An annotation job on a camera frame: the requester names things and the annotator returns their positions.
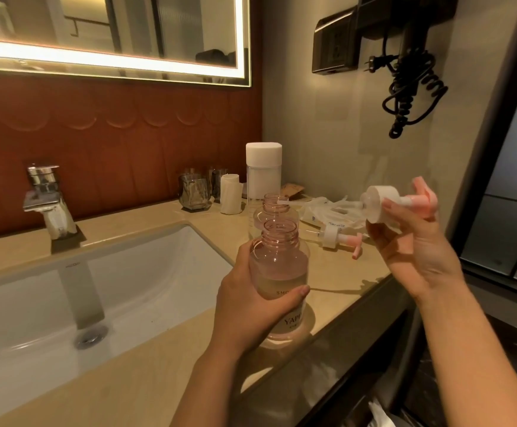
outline faucet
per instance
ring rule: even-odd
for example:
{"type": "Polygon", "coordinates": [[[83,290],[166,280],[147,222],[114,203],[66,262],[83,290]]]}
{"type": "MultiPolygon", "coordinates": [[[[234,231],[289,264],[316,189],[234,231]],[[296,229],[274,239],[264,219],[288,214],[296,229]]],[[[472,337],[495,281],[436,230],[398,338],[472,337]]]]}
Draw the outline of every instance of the faucet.
{"type": "Polygon", "coordinates": [[[59,182],[54,169],[59,165],[39,166],[32,164],[27,167],[27,175],[33,186],[25,194],[24,211],[37,211],[43,215],[45,226],[52,240],[60,240],[77,234],[77,226],[69,208],[59,191],[59,182]]]}

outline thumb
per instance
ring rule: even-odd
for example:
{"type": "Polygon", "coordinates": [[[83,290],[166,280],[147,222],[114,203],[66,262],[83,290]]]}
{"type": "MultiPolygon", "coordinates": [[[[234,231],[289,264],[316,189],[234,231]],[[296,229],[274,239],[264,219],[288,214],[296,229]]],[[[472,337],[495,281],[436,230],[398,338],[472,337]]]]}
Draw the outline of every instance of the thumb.
{"type": "Polygon", "coordinates": [[[308,285],[298,286],[282,297],[269,301],[269,314],[273,322],[278,322],[286,314],[297,308],[310,293],[308,285]]]}
{"type": "Polygon", "coordinates": [[[402,207],[390,199],[383,199],[382,206],[388,215],[402,225],[409,227],[416,235],[424,235],[426,233],[428,222],[410,209],[402,207]]]}

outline faucet handle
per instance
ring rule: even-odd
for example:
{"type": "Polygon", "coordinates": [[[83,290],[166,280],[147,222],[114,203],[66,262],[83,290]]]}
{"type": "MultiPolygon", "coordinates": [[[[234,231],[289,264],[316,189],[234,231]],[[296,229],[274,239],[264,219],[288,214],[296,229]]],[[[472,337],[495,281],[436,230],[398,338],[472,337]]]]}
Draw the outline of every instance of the faucet handle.
{"type": "Polygon", "coordinates": [[[58,164],[36,165],[32,164],[27,167],[27,175],[29,182],[35,187],[44,187],[45,191],[57,190],[56,188],[49,189],[48,186],[58,183],[55,176],[55,169],[59,167],[58,164]]]}

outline hand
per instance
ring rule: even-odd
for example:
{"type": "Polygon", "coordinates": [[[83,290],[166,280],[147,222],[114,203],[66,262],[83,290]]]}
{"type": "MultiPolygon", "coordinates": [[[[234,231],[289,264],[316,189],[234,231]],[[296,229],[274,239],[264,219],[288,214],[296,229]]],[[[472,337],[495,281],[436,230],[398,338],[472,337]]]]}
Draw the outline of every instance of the hand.
{"type": "Polygon", "coordinates": [[[233,269],[221,282],[209,344],[210,348],[226,351],[237,359],[258,346],[276,323],[297,308],[310,292],[310,287],[304,285],[271,301],[262,298],[250,280],[251,244],[249,241],[240,246],[233,269]]]}
{"type": "Polygon", "coordinates": [[[369,222],[367,231],[393,276],[417,303],[436,287],[464,281],[460,260],[436,218],[424,220],[389,199],[383,201],[383,210],[400,223],[402,234],[369,222]]]}

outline sink drain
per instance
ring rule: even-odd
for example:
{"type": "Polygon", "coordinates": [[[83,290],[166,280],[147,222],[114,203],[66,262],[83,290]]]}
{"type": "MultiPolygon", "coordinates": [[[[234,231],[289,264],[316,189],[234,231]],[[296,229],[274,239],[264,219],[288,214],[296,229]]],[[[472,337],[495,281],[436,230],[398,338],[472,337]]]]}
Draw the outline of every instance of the sink drain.
{"type": "Polygon", "coordinates": [[[89,349],[102,342],[106,334],[108,334],[108,328],[104,325],[91,327],[77,337],[75,347],[78,350],[89,349]]]}

